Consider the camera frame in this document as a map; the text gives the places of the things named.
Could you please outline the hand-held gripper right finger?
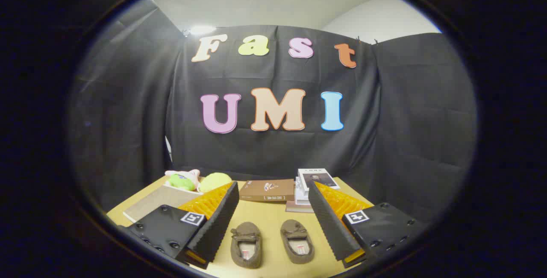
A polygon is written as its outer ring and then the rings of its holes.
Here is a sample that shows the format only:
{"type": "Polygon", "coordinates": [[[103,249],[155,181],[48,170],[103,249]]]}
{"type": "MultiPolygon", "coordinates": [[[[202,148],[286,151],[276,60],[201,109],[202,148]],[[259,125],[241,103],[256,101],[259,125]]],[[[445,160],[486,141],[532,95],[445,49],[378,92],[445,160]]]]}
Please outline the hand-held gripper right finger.
{"type": "Polygon", "coordinates": [[[309,202],[336,260],[346,268],[383,261],[426,229],[389,203],[372,205],[318,182],[309,187],[309,202]]]}

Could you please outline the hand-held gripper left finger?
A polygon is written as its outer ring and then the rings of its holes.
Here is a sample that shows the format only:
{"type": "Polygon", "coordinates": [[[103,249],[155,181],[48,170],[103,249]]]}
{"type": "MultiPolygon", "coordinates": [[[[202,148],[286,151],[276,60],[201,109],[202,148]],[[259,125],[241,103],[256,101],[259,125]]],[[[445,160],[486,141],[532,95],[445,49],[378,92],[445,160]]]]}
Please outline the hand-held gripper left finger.
{"type": "Polygon", "coordinates": [[[122,231],[154,251],[206,269],[238,206],[238,184],[205,194],[156,182],[118,205],[122,231]]]}

